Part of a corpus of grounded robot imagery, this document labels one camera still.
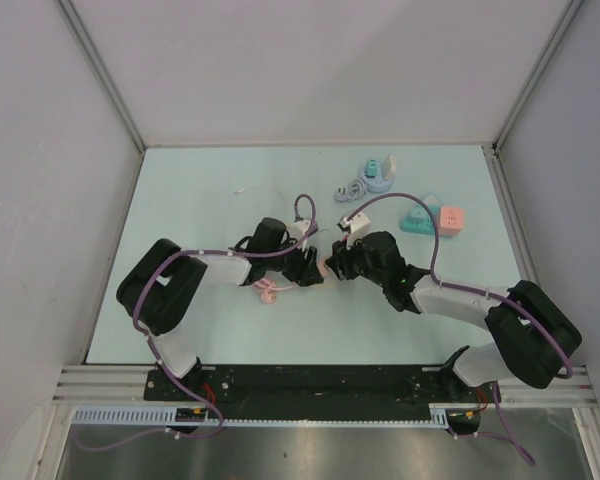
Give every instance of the light blue table surface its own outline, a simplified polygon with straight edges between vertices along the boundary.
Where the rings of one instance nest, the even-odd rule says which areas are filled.
[[[293,221],[292,203],[310,194],[318,224],[312,240],[321,256],[340,237],[336,223],[353,204],[336,203],[369,158],[394,155],[392,192],[435,193],[463,207],[465,229],[443,238],[438,272],[477,285],[512,286],[519,272],[479,146],[156,148],[146,154],[88,354],[89,363],[152,363],[142,335],[115,299],[122,279],[159,238],[182,247],[225,248],[253,233],[265,216]],[[272,185],[235,195],[251,185]],[[388,230],[408,263],[428,267],[433,237],[402,232],[412,207],[388,199],[369,207],[372,230]],[[303,203],[302,213],[308,215]],[[286,280],[279,274],[279,284]],[[198,290],[185,317],[191,344],[204,363],[422,364],[444,362],[464,345],[490,336],[435,316],[398,313],[379,287],[359,278],[281,292],[265,305],[251,287]]]

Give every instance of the gray wall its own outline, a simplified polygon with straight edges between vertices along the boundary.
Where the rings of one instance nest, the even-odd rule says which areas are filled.
[[[567,0],[74,3],[156,146],[488,142]]]
[[[0,449],[75,360],[138,152],[50,0],[0,1]]]
[[[585,6],[503,161],[540,279],[584,336],[600,401],[600,0]]]

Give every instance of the purple cable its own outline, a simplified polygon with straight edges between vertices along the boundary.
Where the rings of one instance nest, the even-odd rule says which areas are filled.
[[[431,218],[431,223],[433,224],[433,231],[434,231],[434,244],[433,244],[433,253],[431,255],[431,263],[429,264],[429,270],[431,271],[432,280],[438,286],[440,286],[442,288],[451,288],[454,290],[460,290],[462,292],[469,292],[469,293],[473,293],[476,295],[484,296],[486,298],[495,298],[496,300],[499,300],[500,302],[503,302],[506,305],[508,305],[509,307],[513,308],[523,318],[525,318],[525,319],[529,320],[529,322],[531,322],[531,324],[534,326],[534,328],[536,328],[542,334],[542,336],[547,340],[547,342],[549,342],[551,347],[556,351],[556,353],[560,357],[560,360],[562,361],[563,365],[565,366],[565,369],[567,372],[564,375],[558,374],[556,376],[558,378],[571,378],[573,376],[573,364],[571,363],[571,360],[569,360],[569,357],[567,357],[567,355],[564,353],[564,350],[562,350],[562,348],[560,348],[560,345],[558,345],[558,342],[556,342],[556,340],[551,336],[551,334],[547,331],[547,329],[544,328],[540,324],[540,322],[533,315],[531,315],[531,313],[529,313],[526,309],[524,309],[522,306],[518,305],[513,300],[510,300],[507,297],[504,297],[498,293],[489,292],[488,290],[483,290],[481,288],[469,287],[467,285],[460,285],[458,283],[446,283],[438,278],[438,276],[436,275],[436,272],[435,272],[435,266],[436,266],[436,261],[438,259],[438,249],[440,247],[440,232],[438,231],[438,225],[436,224],[435,215],[433,214],[431,209],[427,206],[427,204],[424,203],[422,200],[420,200],[419,198],[417,198],[413,195],[410,195],[408,193],[385,193],[383,195],[378,195],[377,197],[374,197],[371,200],[360,205],[357,209],[355,209],[353,211],[353,213],[351,215],[349,215],[348,220],[351,220],[353,217],[355,217],[358,213],[360,213],[362,210],[367,208],[369,205],[371,205],[375,202],[378,202],[380,200],[383,200],[385,198],[391,198],[391,197],[407,198],[409,200],[416,202],[418,205],[420,205],[422,208],[425,209],[425,211]],[[492,433],[492,432],[478,433],[478,436],[496,438],[496,439],[504,440],[506,442],[511,443],[514,446],[514,448],[516,449],[516,451],[518,452],[518,454],[524,459],[525,462],[527,462],[532,467],[535,466],[536,465],[535,460],[533,459],[531,454],[529,454],[529,452],[522,445],[520,445],[518,440],[516,440],[515,436],[513,435],[511,426],[509,425],[509,422],[507,421],[507,419],[504,416],[504,412],[502,411],[502,407],[500,406],[500,387],[498,386],[498,382],[494,382],[493,385],[494,385],[493,392],[494,392],[494,402],[496,404],[496,411],[498,412],[498,416],[500,417],[502,426],[504,427],[505,431],[507,432],[507,435],[509,435],[509,438],[505,437],[504,435],[500,435],[499,433]],[[453,432],[453,430],[451,430],[451,428],[449,428],[449,432],[456,435]]]
[[[142,432],[136,433],[135,435],[131,435],[130,437],[125,438],[124,440],[120,440],[119,442],[115,442],[110,445],[105,445],[103,447],[89,447],[87,445],[84,445],[78,439],[78,435],[75,435],[73,437],[73,443],[75,443],[76,446],[80,450],[84,450],[85,452],[102,453],[102,452],[109,452],[111,450],[115,450],[116,448],[122,447],[122,446],[126,445],[127,443],[131,443],[134,440],[137,440],[138,438],[142,438],[147,435],[153,435],[154,433],[159,433],[159,432],[165,433],[165,429],[164,428],[150,428],[149,430],[143,430]]]
[[[313,231],[316,229],[316,214],[317,214],[316,204],[313,201],[313,198],[311,198],[309,195],[302,193],[296,197],[295,202],[293,203],[294,214],[295,214],[296,218],[299,217],[298,202],[302,198],[306,198],[309,201],[309,204],[311,205],[311,222],[309,224],[309,228],[307,229],[307,232],[302,237],[300,237],[300,239],[298,239],[298,241],[295,244],[291,245],[290,247],[285,248],[284,250],[280,250],[278,252],[272,252],[272,253],[247,253],[247,252],[233,252],[230,250],[181,250],[177,253],[174,253],[169,258],[167,258],[164,262],[162,262],[162,264],[156,269],[156,271],[153,272],[153,274],[147,281],[147,284],[142,289],[142,292],[140,292],[140,296],[138,297],[136,306],[133,309],[133,317],[132,317],[133,327],[147,337],[147,343],[149,344],[149,349],[153,353],[158,364],[162,367],[162,370],[164,370],[164,373],[167,375],[169,380],[171,380],[171,382],[173,382],[173,384],[176,387],[178,387],[180,390],[182,390],[188,396],[190,396],[194,400],[197,400],[197,401],[203,403],[208,409],[212,410],[218,417],[218,425],[216,425],[216,427],[213,430],[211,430],[207,433],[203,433],[200,435],[193,435],[193,434],[177,432],[176,435],[179,435],[180,437],[185,437],[185,438],[208,438],[208,437],[211,437],[211,436],[215,435],[216,433],[218,433],[220,430],[222,430],[222,426],[224,424],[224,417],[222,416],[222,413],[220,412],[218,407],[216,407],[214,404],[209,402],[206,398],[203,398],[203,397],[195,394],[194,392],[189,390],[187,387],[185,387],[180,382],[180,380],[175,376],[175,374],[171,370],[169,370],[167,365],[164,363],[164,361],[160,355],[160,352],[158,352],[158,349],[156,348],[153,340],[149,336],[148,330],[144,329],[140,325],[140,318],[139,318],[140,311],[142,309],[142,305],[144,304],[144,301],[147,298],[147,295],[149,294],[149,290],[151,290],[151,287],[156,282],[156,280],[158,279],[160,274],[169,265],[171,265],[171,263],[173,263],[173,261],[175,261],[176,259],[178,259],[180,257],[184,257],[187,255],[225,255],[225,256],[236,256],[236,257],[243,257],[243,258],[273,258],[273,257],[280,257],[282,255],[286,255],[287,253],[293,251],[294,249],[297,248],[297,245],[301,244],[307,238],[309,238],[311,236],[311,234],[313,233]],[[121,447],[123,445],[126,445],[127,443],[130,443],[138,438],[144,437],[145,435],[151,435],[154,433],[164,432],[164,431],[165,431],[164,428],[152,428],[149,430],[144,430],[140,433],[132,435],[129,438],[126,438],[119,442],[113,443],[111,445],[105,445],[103,447],[88,447],[86,445],[83,445],[78,440],[77,436],[74,437],[74,441],[79,448],[81,448],[82,450],[85,450],[87,452],[107,452],[110,450],[114,450],[118,447]]]
[[[524,448],[522,445],[520,445],[520,443],[516,440],[516,437],[513,435],[513,431],[511,430],[511,426],[509,425],[507,418],[504,416],[504,412],[502,411],[502,406],[500,405],[500,387],[498,385],[498,382],[493,382],[493,399],[494,399],[494,403],[496,405],[496,411],[498,412],[498,417],[500,418],[500,422],[502,423],[502,426],[504,427],[505,431],[507,432],[507,435],[509,435],[508,437],[505,435],[501,435],[499,433],[494,433],[494,432],[476,432],[475,434],[473,434],[473,433],[458,434],[453,431],[453,428],[451,428],[451,426],[449,426],[447,431],[451,435],[453,435],[454,438],[456,438],[456,437],[465,437],[465,438],[484,437],[484,438],[495,438],[496,440],[501,440],[503,442],[507,442],[507,443],[513,445],[513,447],[516,449],[518,454],[522,457],[522,459],[529,466],[535,467],[536,466],[535,459],[529,453],[529,451],[526,448]]]
[[[429,270],[431,271],[431,279],[437,285],[439,285],[440,287],[444,287],[444,288],[451,288],[453,290],[460,290],[462,292],[473,293],[473,294],[480,295],[480,296],[483,296],[486,298],[495,298],[496,300],[499,300],[499,301],[505,303],[506,305],[508,305],[509,307],[513,308],[516,312],[518,312],[520,314],[520,316],[522,316],[523,318],[525,318],[526,320],[529,320],[531,322],[531,324],[534,326],[534,328],[536,328],[540,332],[540,334],[547,340],[547,342],[549,342],[551,347],[556,351],[556,353],[560,357],[560,361],[565,366],[567,373],[564,375],[558,374],[556,376],[558,378],[571,378],[573,376],[573,364],[571,363],[571,360],[569,360],[569,357],[567,357],[567,354],[564,353],[564,350],[562,350],[562,348],[560,348],[560,345],[558,345],[558,342],[556,342],[556,340],[551,336],[551,334],[547,331],[547,329],[544,328],[540,324],[540,322],[533,315],[531,315],[531,313],[529,313],[526,309],[524,309],[522,306],[518,305],[513,300],[510,300],[507,297],[504,297],[498,293],[489,292],[488,290],[483,290],[481,288],[469,287],[467,285],[460,285],[458,283],[447,283],[447,282],[443,282],[442,280],[440,280],[438,278],[438,275],[435,272],[435,266],[436,266],[436,261],[438,259],[438,249],[440,247],[440,232],[438,231],[438,225],[436,224],[435,215],[433,214],[431,209],[427,206],[427,204],[424,203],[422,200],[420,200],[417,197],[414,197],[413,195],[409,195],[408,193],[385,193],[383,195],[378,195],[377,197],[372,198],[371,200],[360,205],[356,210],[354,210],[354,212],[351,215],[349,215],[349,220],[351,220],[353,217],[355,217],[358,213],[360,213],[362,210],[367,208],[372,203],[375,203],[382,199],[390,198],[390,197],[402,197],[402,198],[408,198],[409,200],[413,200],[414,202],[419,204],[422,208],[424,208],[426,210],[427,214],[429,215],[429,217],[431,217],[431,223],[433,223],[433,231],[434,231],[434,246],[433,246],[433,254],[431,255],[431,263],[429,265]]]

